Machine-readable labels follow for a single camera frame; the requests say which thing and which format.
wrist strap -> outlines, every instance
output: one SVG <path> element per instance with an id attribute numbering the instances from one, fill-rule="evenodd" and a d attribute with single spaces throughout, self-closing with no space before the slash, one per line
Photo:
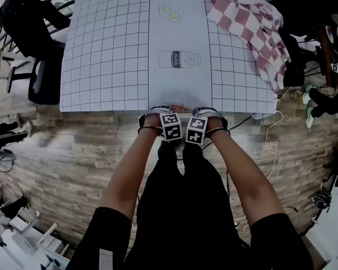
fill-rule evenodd
<path id="1" fill-rule="evenodd" d="M 220 128 L 214 128 L 214 129 L 211 129 L 207 132 L 205 132 L 205 136 L 206 137 L 209 137 L 211 134 L 213 134 L 214 132 L 217 132 L 217 131 L 220 131 L 220 130 L 224 130 L 226 131 L 229 135 L 230 135 L 230 131 L 228 129 L 225 129 L 223 127 L 220 127 Z"/>
<path id="2" fill-rule="evenodd" d="M 161 135 L 161 134 L 163 133 L 163 128 L 162 128 L 162 127 L 149 126 L 149 125 L 140 127 L 140 128 L 138 129 L 137 133 L 139 134 L 140 131 L 141 131 L 143 128 L 150 128 L 150 129 L 157 129 L 157 130 L 160 130 L 161 133 L 160 133 L 159 135 Z"/>

person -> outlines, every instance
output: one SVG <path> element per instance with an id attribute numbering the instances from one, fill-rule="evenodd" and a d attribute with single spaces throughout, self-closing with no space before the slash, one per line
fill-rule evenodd
<path id="1" fill-rule="evenodd" d="M 144 125 L 161 127 L 159 115 L 147 115 Z M 222 127 L 220 118 L 208 119 L 208 131 Z M 242 246 L 224 184 L 201 148 L 185 145 L 182 175 L 175 149 L 163 141 L 139 200 L 135 242 L 126 257 L 138 190 L 159 134 L 141 129 L 103 191 L 67 270 L 313 269 L 272 185 L 224 129 L 212 132 L 210 139 L 237 188 L 251 248 Z"/>
<path id="2" fill-rule="evenodd" d="M 312 85 L 308 85 L 302 95 L 302 102 L 304 105 L 307 105 L 311 99 L 317 104 L 317 107 L 313 108 L 309 106 L 306 110 L 306 126 L 308 128 L 312 127 L 314 118 L 321 117 L 323 113 L 330 115 L 338 113 L 338 94 L 331 98 L 328 95 L 320 93 Z"/>

white table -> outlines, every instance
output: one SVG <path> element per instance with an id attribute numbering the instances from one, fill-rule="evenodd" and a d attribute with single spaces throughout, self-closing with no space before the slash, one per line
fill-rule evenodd
<path id="1" fill-rule="evenodd" d="M 76 0 L 61 111 L 145 110 L 165 102 L 274 113 L 250 50 L 208 22 L 210 0 Z"/>

shoe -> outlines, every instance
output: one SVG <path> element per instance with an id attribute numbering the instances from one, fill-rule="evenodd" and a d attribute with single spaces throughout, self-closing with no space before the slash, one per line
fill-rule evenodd
<path id="1" fill-rule="evenodd" d="M 306 110 L 307 118 L 306 118 L 306 126 L 307 128 L 311 128 L 313 125 L 314 118 L 312 117 L 313 107 L 308 107 Z"/>
<path id="2" fill-rule="evenodd" d="M 22 120 L 22 118 L 20 117 L 19 114 L 15 115 L 15 122 L 17 122 L 17 127 L 18 128 L 22 128 L 23 127 L 23 120 Z"/>
<path id="3" fill-rule="evenodd" d="M 306 88 L 305 88 L 305 92 L 303 93 L 302 95 L 302 102 L 304 105 L 307 105 L 308 102 L 310 101 L 310 97 L 309 97 L 309 91 L 313 88 L 312 85 L 308 85 Z"/>
<path id="4" fill-rule="evenodd" d="M 27 132 L 28 137 L 31 137 L 33 135 L 33 125 L 31 121 L 27 121 L 25 123 L 25 131 Z"/>

egg drawing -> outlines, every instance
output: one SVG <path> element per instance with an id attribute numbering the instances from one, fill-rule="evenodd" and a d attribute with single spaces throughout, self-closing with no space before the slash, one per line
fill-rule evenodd
<path id="1" fill-rule="evenodd" d="M 184 10 L 179 5 L 162 3 L 159 5 L 159 14 L 170 22 L 178 22 L 183 16 Z"/>

